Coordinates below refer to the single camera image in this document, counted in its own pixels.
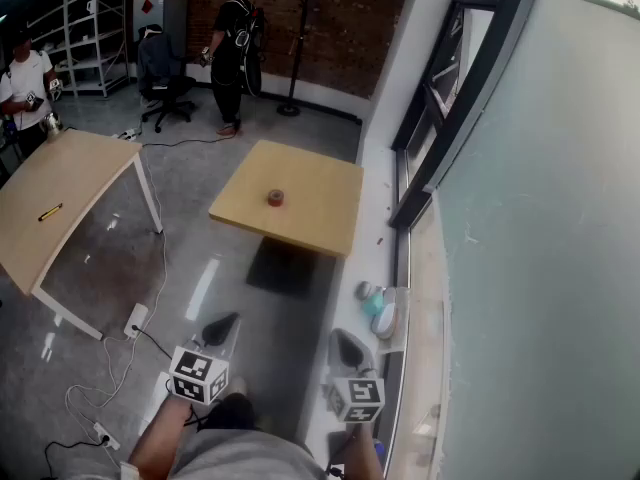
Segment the red tape roll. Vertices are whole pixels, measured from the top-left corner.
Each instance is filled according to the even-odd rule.
[[[284,192],[282,190],[272,190],[267,197],[269,206],[282,206],[284,202]]]

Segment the man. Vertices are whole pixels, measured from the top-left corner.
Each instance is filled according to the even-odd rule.
[[[230,394],[199,424],[199,432],[182,447],[177,461],[176,452],[191,405],[174,396],[164,401],[129,458],[142,480],[327,478],[308,452],[256,428],[242,379],[233,379],[227,389]],[[383,478],[369,426],[357,426],[346,443],[344,460],[347,480]]]
[[[240,97],[242,77],[240,62],[242,50],[236,46],[237,32],[244,29],[253,5],[249,0],[224,0],[213,25],[213,38],[209,55],[211,63],[211,85],[224,126],[218,135],[233,137],[240,130]]]
[[[38,126],[40,119],[51,112],[44,84],[49,87],[57,77],[46,52],[31,49],[31,36],[26,28],[17,29],[11,40],[13,62],[0,78],[0,102],[2,113],[13,116],[20,151],[27,158],[47,138]],[[27,101],[29,94],[35,101]]]

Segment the square wooden table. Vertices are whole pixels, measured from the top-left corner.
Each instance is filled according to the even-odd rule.
[[[249,152],[209,209],[212,219],[330,256],[351,252],[363,170],[266,140]],[[282,190],[282,206],[269,206]]]
[[[134,164],[158,233],[162,225],[140,162],[140,144],[67,130],[42,144],[0,190],[0,264],[26,295],[96,339],[102,333],[42,287],[56,256],[102,194]],[[38,217],[62,203],[44,219]]]

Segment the black backpack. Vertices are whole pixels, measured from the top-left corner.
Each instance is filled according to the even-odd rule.
[[[264,10],[253,5],[247,6],[242,0],[235,0],[246,11],[244,18],[235,26],[235,45],[240,48],[240,71],[244,73],[243,85],[249,94],[258,96],[262,88],[260,62],[264,60],[266,44]]]

